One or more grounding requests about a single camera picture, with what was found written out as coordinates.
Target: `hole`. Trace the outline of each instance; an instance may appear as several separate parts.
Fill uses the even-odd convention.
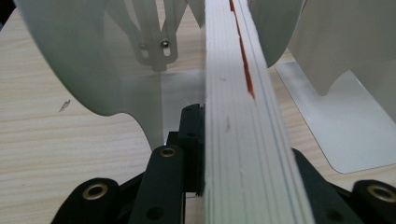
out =
[[[390,191],[389,189],[379,186],[379,185],[370,185],[367,187],[369,193],[371,193],[377,199],[387,202],[387,203],[396,203],[396,193]]]
[[[384,198],[391,198],[391,194],[387,191],[384,191],[382,189],[374,189],[375,194],[384,197]]]
[[[160,151],[160,155],[162,157],[173,157],[173,156],[175,156],[175,154],[176,154],[176,151],[172,148],[165,148]]]
[[[93,187],[92,189],[90,189],[88,191],[88,194],[90,194],[90,195],[100,194],[100,193],[102,193],[102,191],[103,191],[102,187],[96,186],[96,187]]]
[[[161,207],[152,207],[147,212],[147,217],[150,220],[158,220],[163,216],[163,209]]]
[[[331,221],[341,222],[344,220],[343,215],[334,209],[327,210],[327,218]]]
[[[86,200],[102,198],[107,193],[107,185],[103,183],[93,184],[84,189],[82,197]]]
[[[171,55],[171,50],[169,48],[163,49],[163,55],[165,56]]]
[[[146,49],[142,49],[141,52],[143,58],[147,59],[149,57],[149,52]]]

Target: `light wood surface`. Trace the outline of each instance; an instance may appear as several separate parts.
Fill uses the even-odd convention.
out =
[[[286,53],[281,60],[292,57]],[[270,73],[291,145],[327,180],[345,189],[371,178],[396,186],[396,165],[336,173],[274,67]],[[0,223],[49,223],[77,185],[97,176],[121,184],[145,170],[149,153],[134,119],[95,115],[67,92],[14,11],[0,32]],[[188,199],[187,223],[198,222],[200,206]]]

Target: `curved metal guide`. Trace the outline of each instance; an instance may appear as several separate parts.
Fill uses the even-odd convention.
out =
[[[177,59],[179,2],[163,0],[161,27],[155,0],[16,0],[66,88],[94,113],[133,116],[151,148],[163,145],[161,72]]]

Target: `metal bracket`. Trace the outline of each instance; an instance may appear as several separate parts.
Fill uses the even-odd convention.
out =
[[[160,27],[156,0],[133,0],[135,15],[140,27],[138,43],[134,41],[136,59],[151,65],[155,72],[163,72],[166,65],[177,59],[177,28],[187,5],[201,26],[204,22],[204,1],[163,0],[165,21]]]

